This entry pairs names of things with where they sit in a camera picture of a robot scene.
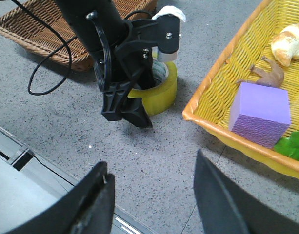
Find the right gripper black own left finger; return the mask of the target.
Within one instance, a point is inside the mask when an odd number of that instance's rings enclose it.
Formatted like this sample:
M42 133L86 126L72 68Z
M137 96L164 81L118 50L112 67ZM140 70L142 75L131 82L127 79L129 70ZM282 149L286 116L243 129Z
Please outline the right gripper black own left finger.
M115 177L101 161L54 205L9 233L109 234L114 207Z

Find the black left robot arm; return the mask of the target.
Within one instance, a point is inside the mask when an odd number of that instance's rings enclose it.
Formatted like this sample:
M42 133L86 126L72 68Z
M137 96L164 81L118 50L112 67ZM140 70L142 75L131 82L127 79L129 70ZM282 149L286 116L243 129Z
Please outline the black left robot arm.
M152 48L161 62L175 60L181 19L157 13L151 19L122 19L110 0L58 0L56 5L94 60L102 115L126 120L139 128L152 127L143 97L156 89ZM99 162L70 192L47 210L12 230L14 234L109 234L115 213L115 178Z

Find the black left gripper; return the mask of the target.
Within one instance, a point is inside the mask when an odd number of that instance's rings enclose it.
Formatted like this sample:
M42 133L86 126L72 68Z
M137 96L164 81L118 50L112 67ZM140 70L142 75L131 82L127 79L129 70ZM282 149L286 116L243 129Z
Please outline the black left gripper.
M98 18L92 19L102 49L93 56L99 89L103 92L101 114L108 121L123 118L139 128L152 128L141 98L129 98L132 87L155 86L151 51L158 47L167 55L179 49L178 18L123 20L124 30L110 42Z

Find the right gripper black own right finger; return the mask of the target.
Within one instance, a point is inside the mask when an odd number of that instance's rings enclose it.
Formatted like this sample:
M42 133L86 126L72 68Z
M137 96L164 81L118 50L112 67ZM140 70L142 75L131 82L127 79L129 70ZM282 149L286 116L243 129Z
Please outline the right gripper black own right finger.
M198 150L194 193L206 234L299 234L299 223L251 196Z

